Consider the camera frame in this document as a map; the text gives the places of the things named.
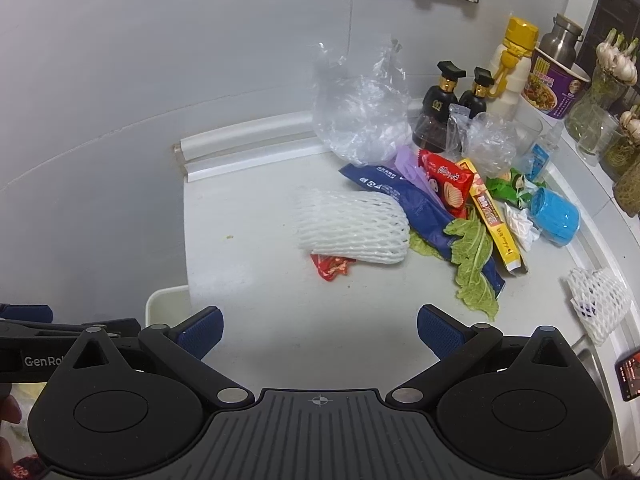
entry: hand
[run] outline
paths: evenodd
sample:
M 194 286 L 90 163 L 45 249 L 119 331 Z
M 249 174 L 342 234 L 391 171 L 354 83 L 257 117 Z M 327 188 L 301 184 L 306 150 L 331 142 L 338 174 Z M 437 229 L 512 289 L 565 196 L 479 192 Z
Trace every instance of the hand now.
M 6 420 L 12 424 L 19 424 L 22 420 L 22 412 L 14 396 L 7 396 L 0 404 L 0 420 Z M 0 467 L 6 471 L 11 471 L 14 467 L 14 457 L 11 454 L 11 447 L 7 439 L 0 436 Z

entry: blue wrapper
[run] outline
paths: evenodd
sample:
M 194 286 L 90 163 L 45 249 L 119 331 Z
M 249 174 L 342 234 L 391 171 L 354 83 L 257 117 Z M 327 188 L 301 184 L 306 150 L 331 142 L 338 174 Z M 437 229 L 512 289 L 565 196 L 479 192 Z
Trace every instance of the blue wrapper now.
M 432 197 L 385 166 L 356 168 L 353 164 L 348 164 L 340 173 L 364 189 L 379 191 L 398 200 L 411 227 L 435 247 L 445 260 L 451 261 L 451 244 L 459 237 L 445 234 L 444 228 L 455 218 L 439 203 L 435 203 Z M 504 287 L 504 280 L 498 274 L 493 256 L 482 268 L 482 273 L 494 288 L 497 297 Z

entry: yellow box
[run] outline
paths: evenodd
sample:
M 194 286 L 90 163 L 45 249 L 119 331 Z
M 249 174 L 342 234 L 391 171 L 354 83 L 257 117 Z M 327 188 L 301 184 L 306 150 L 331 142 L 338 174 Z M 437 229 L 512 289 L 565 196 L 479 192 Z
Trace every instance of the yellow box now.
M 498 248 L 504 266 L 509 272 L 522 267 L 522 259 L 516 242 L 507 224 L 504 223 L 504 219 L 498 211 L 498 208 L 495 206 L 494 199 L 487 191 L 482 177 L 478 174 L 478 170 L 476 170 L 468 158 L 461 160 L 458 165 L 460 168 L 470 170 L 474 174 L 474 182 L 470 190 L 471 198 L 474 200 L 474 204 L 476 204 L 476 209 L 480 213 L 482 221 L 494 239 L 495 246 Z

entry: blue container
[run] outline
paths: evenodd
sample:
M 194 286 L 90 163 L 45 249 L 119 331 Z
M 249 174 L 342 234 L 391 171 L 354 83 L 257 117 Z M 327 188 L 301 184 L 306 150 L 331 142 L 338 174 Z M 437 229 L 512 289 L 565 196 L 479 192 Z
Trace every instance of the blue container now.
M 561 247 L 574 238 L 580 227 L 578 208 L 558 193 L 544 187 L 531 199 L 530 211 L 542 234 Z

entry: lettuce leaf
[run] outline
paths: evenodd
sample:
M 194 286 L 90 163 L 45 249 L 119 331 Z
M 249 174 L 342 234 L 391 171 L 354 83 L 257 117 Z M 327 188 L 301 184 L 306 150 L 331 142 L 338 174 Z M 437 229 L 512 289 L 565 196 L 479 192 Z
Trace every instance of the lettuce leaf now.
M 462 237 L 451 245 L 451 261 L 458 265 L 456 283 L 460 290 L 457 297 L 470 310 L 481 310 L 493 321 L 498 313 L 498 302 L 493 288 L 482 274 L 482 268 L 491 257 L 494 242 L 475 208 L 470 209 L 468 219 L 455 219 L 444 232 Z
M 409 248 L 422 256 L 435 256 L 439 260 L 444 259 L 438 250 L 424 241 L 418 231 L 413 228 L 409 230 Z

